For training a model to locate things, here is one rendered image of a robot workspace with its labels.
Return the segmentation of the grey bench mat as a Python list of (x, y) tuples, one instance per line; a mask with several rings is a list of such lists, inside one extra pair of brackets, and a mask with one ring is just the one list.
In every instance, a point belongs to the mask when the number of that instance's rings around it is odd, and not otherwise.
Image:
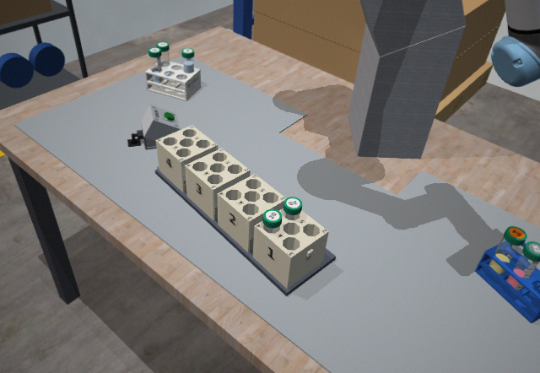
[[(188, 101), (145, 71), (14, 125), (330, 373), (540, 373), (530, 323), (476, 272), (510, 226), (540, 228), (420, 171), (397, 195), (284, 136), (307, 116), (194, 58)], [(197, 130), (329, 231), (335, 260), (288, 296), (133, 146), (154, 105)]]

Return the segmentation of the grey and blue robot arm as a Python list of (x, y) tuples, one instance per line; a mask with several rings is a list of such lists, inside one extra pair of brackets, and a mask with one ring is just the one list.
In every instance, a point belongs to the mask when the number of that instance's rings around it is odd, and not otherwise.
[(508, 36), (496, 42), (491, 59), (510, 86), (540, 79), (540, 0), (505, 0)]

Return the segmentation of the blue tube rack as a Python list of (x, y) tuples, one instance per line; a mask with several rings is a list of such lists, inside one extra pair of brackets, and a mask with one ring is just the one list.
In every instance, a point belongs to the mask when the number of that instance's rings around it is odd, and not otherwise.
[[(521, 255), (517, 252), (518, 254), (515, 254), (511, 262), (500, 261), (500, 259), (495, 256), (498, 246), (499, 245), (494, 246), (484, 252), (475, 272), (517, 311), (519, 311), (530, 323), (533, 323), (540, 319), (540, 270), (536, 268), (530, 278), (519, 277), (514, 272), (513, 267), (516, 265)], [(505, 272), (501, 274), (496, 273), (488, 265), (491, 259), (497, 262)], [(512, 287), (506, 281), (509, 275), (518, 281), (523, 288), (516, 290)]]

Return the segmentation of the beige bucket adapter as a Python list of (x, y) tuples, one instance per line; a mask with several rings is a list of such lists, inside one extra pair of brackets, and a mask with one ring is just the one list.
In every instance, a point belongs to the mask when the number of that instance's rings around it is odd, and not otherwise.
[(284, 208), (285, 199), (256, 174), (249, 176), (218, 193), (218, 226), (249, 252), (254, 225), (262, 222), (265, 211)]
[(218, 149), (185, 165), (185, 173), (186, 195), (214, 221), (218, 218), (218, 193), (245, 180), (251, 171)]
[(329, 231), (302, 210), (297, 220), (279, 212), (277, 233), (267, 233), (263, 222), (254, 226), (252, 257), (287, 289), (323, 263)]
[(218, 145), (194, 126), (156, 140), (159, 171), (186, 192), (185, 165), (218, 150)]

